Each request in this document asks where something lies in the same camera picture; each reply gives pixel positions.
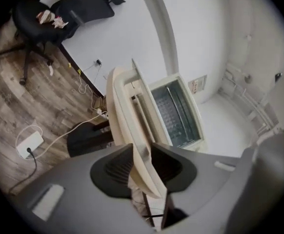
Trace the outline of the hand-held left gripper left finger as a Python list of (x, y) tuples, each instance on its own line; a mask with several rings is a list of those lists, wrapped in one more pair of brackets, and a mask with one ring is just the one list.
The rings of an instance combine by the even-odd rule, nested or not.
[(26, 186), (13, 203), (39, 234), (152, 234), (131, 202), (133, 146), (69, 158)]

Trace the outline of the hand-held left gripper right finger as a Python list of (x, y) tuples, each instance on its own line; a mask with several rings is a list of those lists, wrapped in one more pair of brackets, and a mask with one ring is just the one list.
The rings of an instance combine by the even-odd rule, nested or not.
[(238, 157), (199, 153), (151, 144), (152, 165), (167, 189), (161, 228), (190, 216), (226, 183)]

